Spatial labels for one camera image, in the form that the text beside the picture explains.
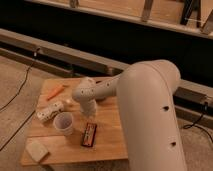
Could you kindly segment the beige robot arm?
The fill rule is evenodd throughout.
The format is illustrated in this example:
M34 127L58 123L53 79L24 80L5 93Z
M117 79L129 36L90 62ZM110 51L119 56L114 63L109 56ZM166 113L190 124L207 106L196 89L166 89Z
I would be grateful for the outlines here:
M72 98L89 115L89 102L117 98L131 171L187 171L173 94L181 76L168 60L137 62L95 85L80 83Z

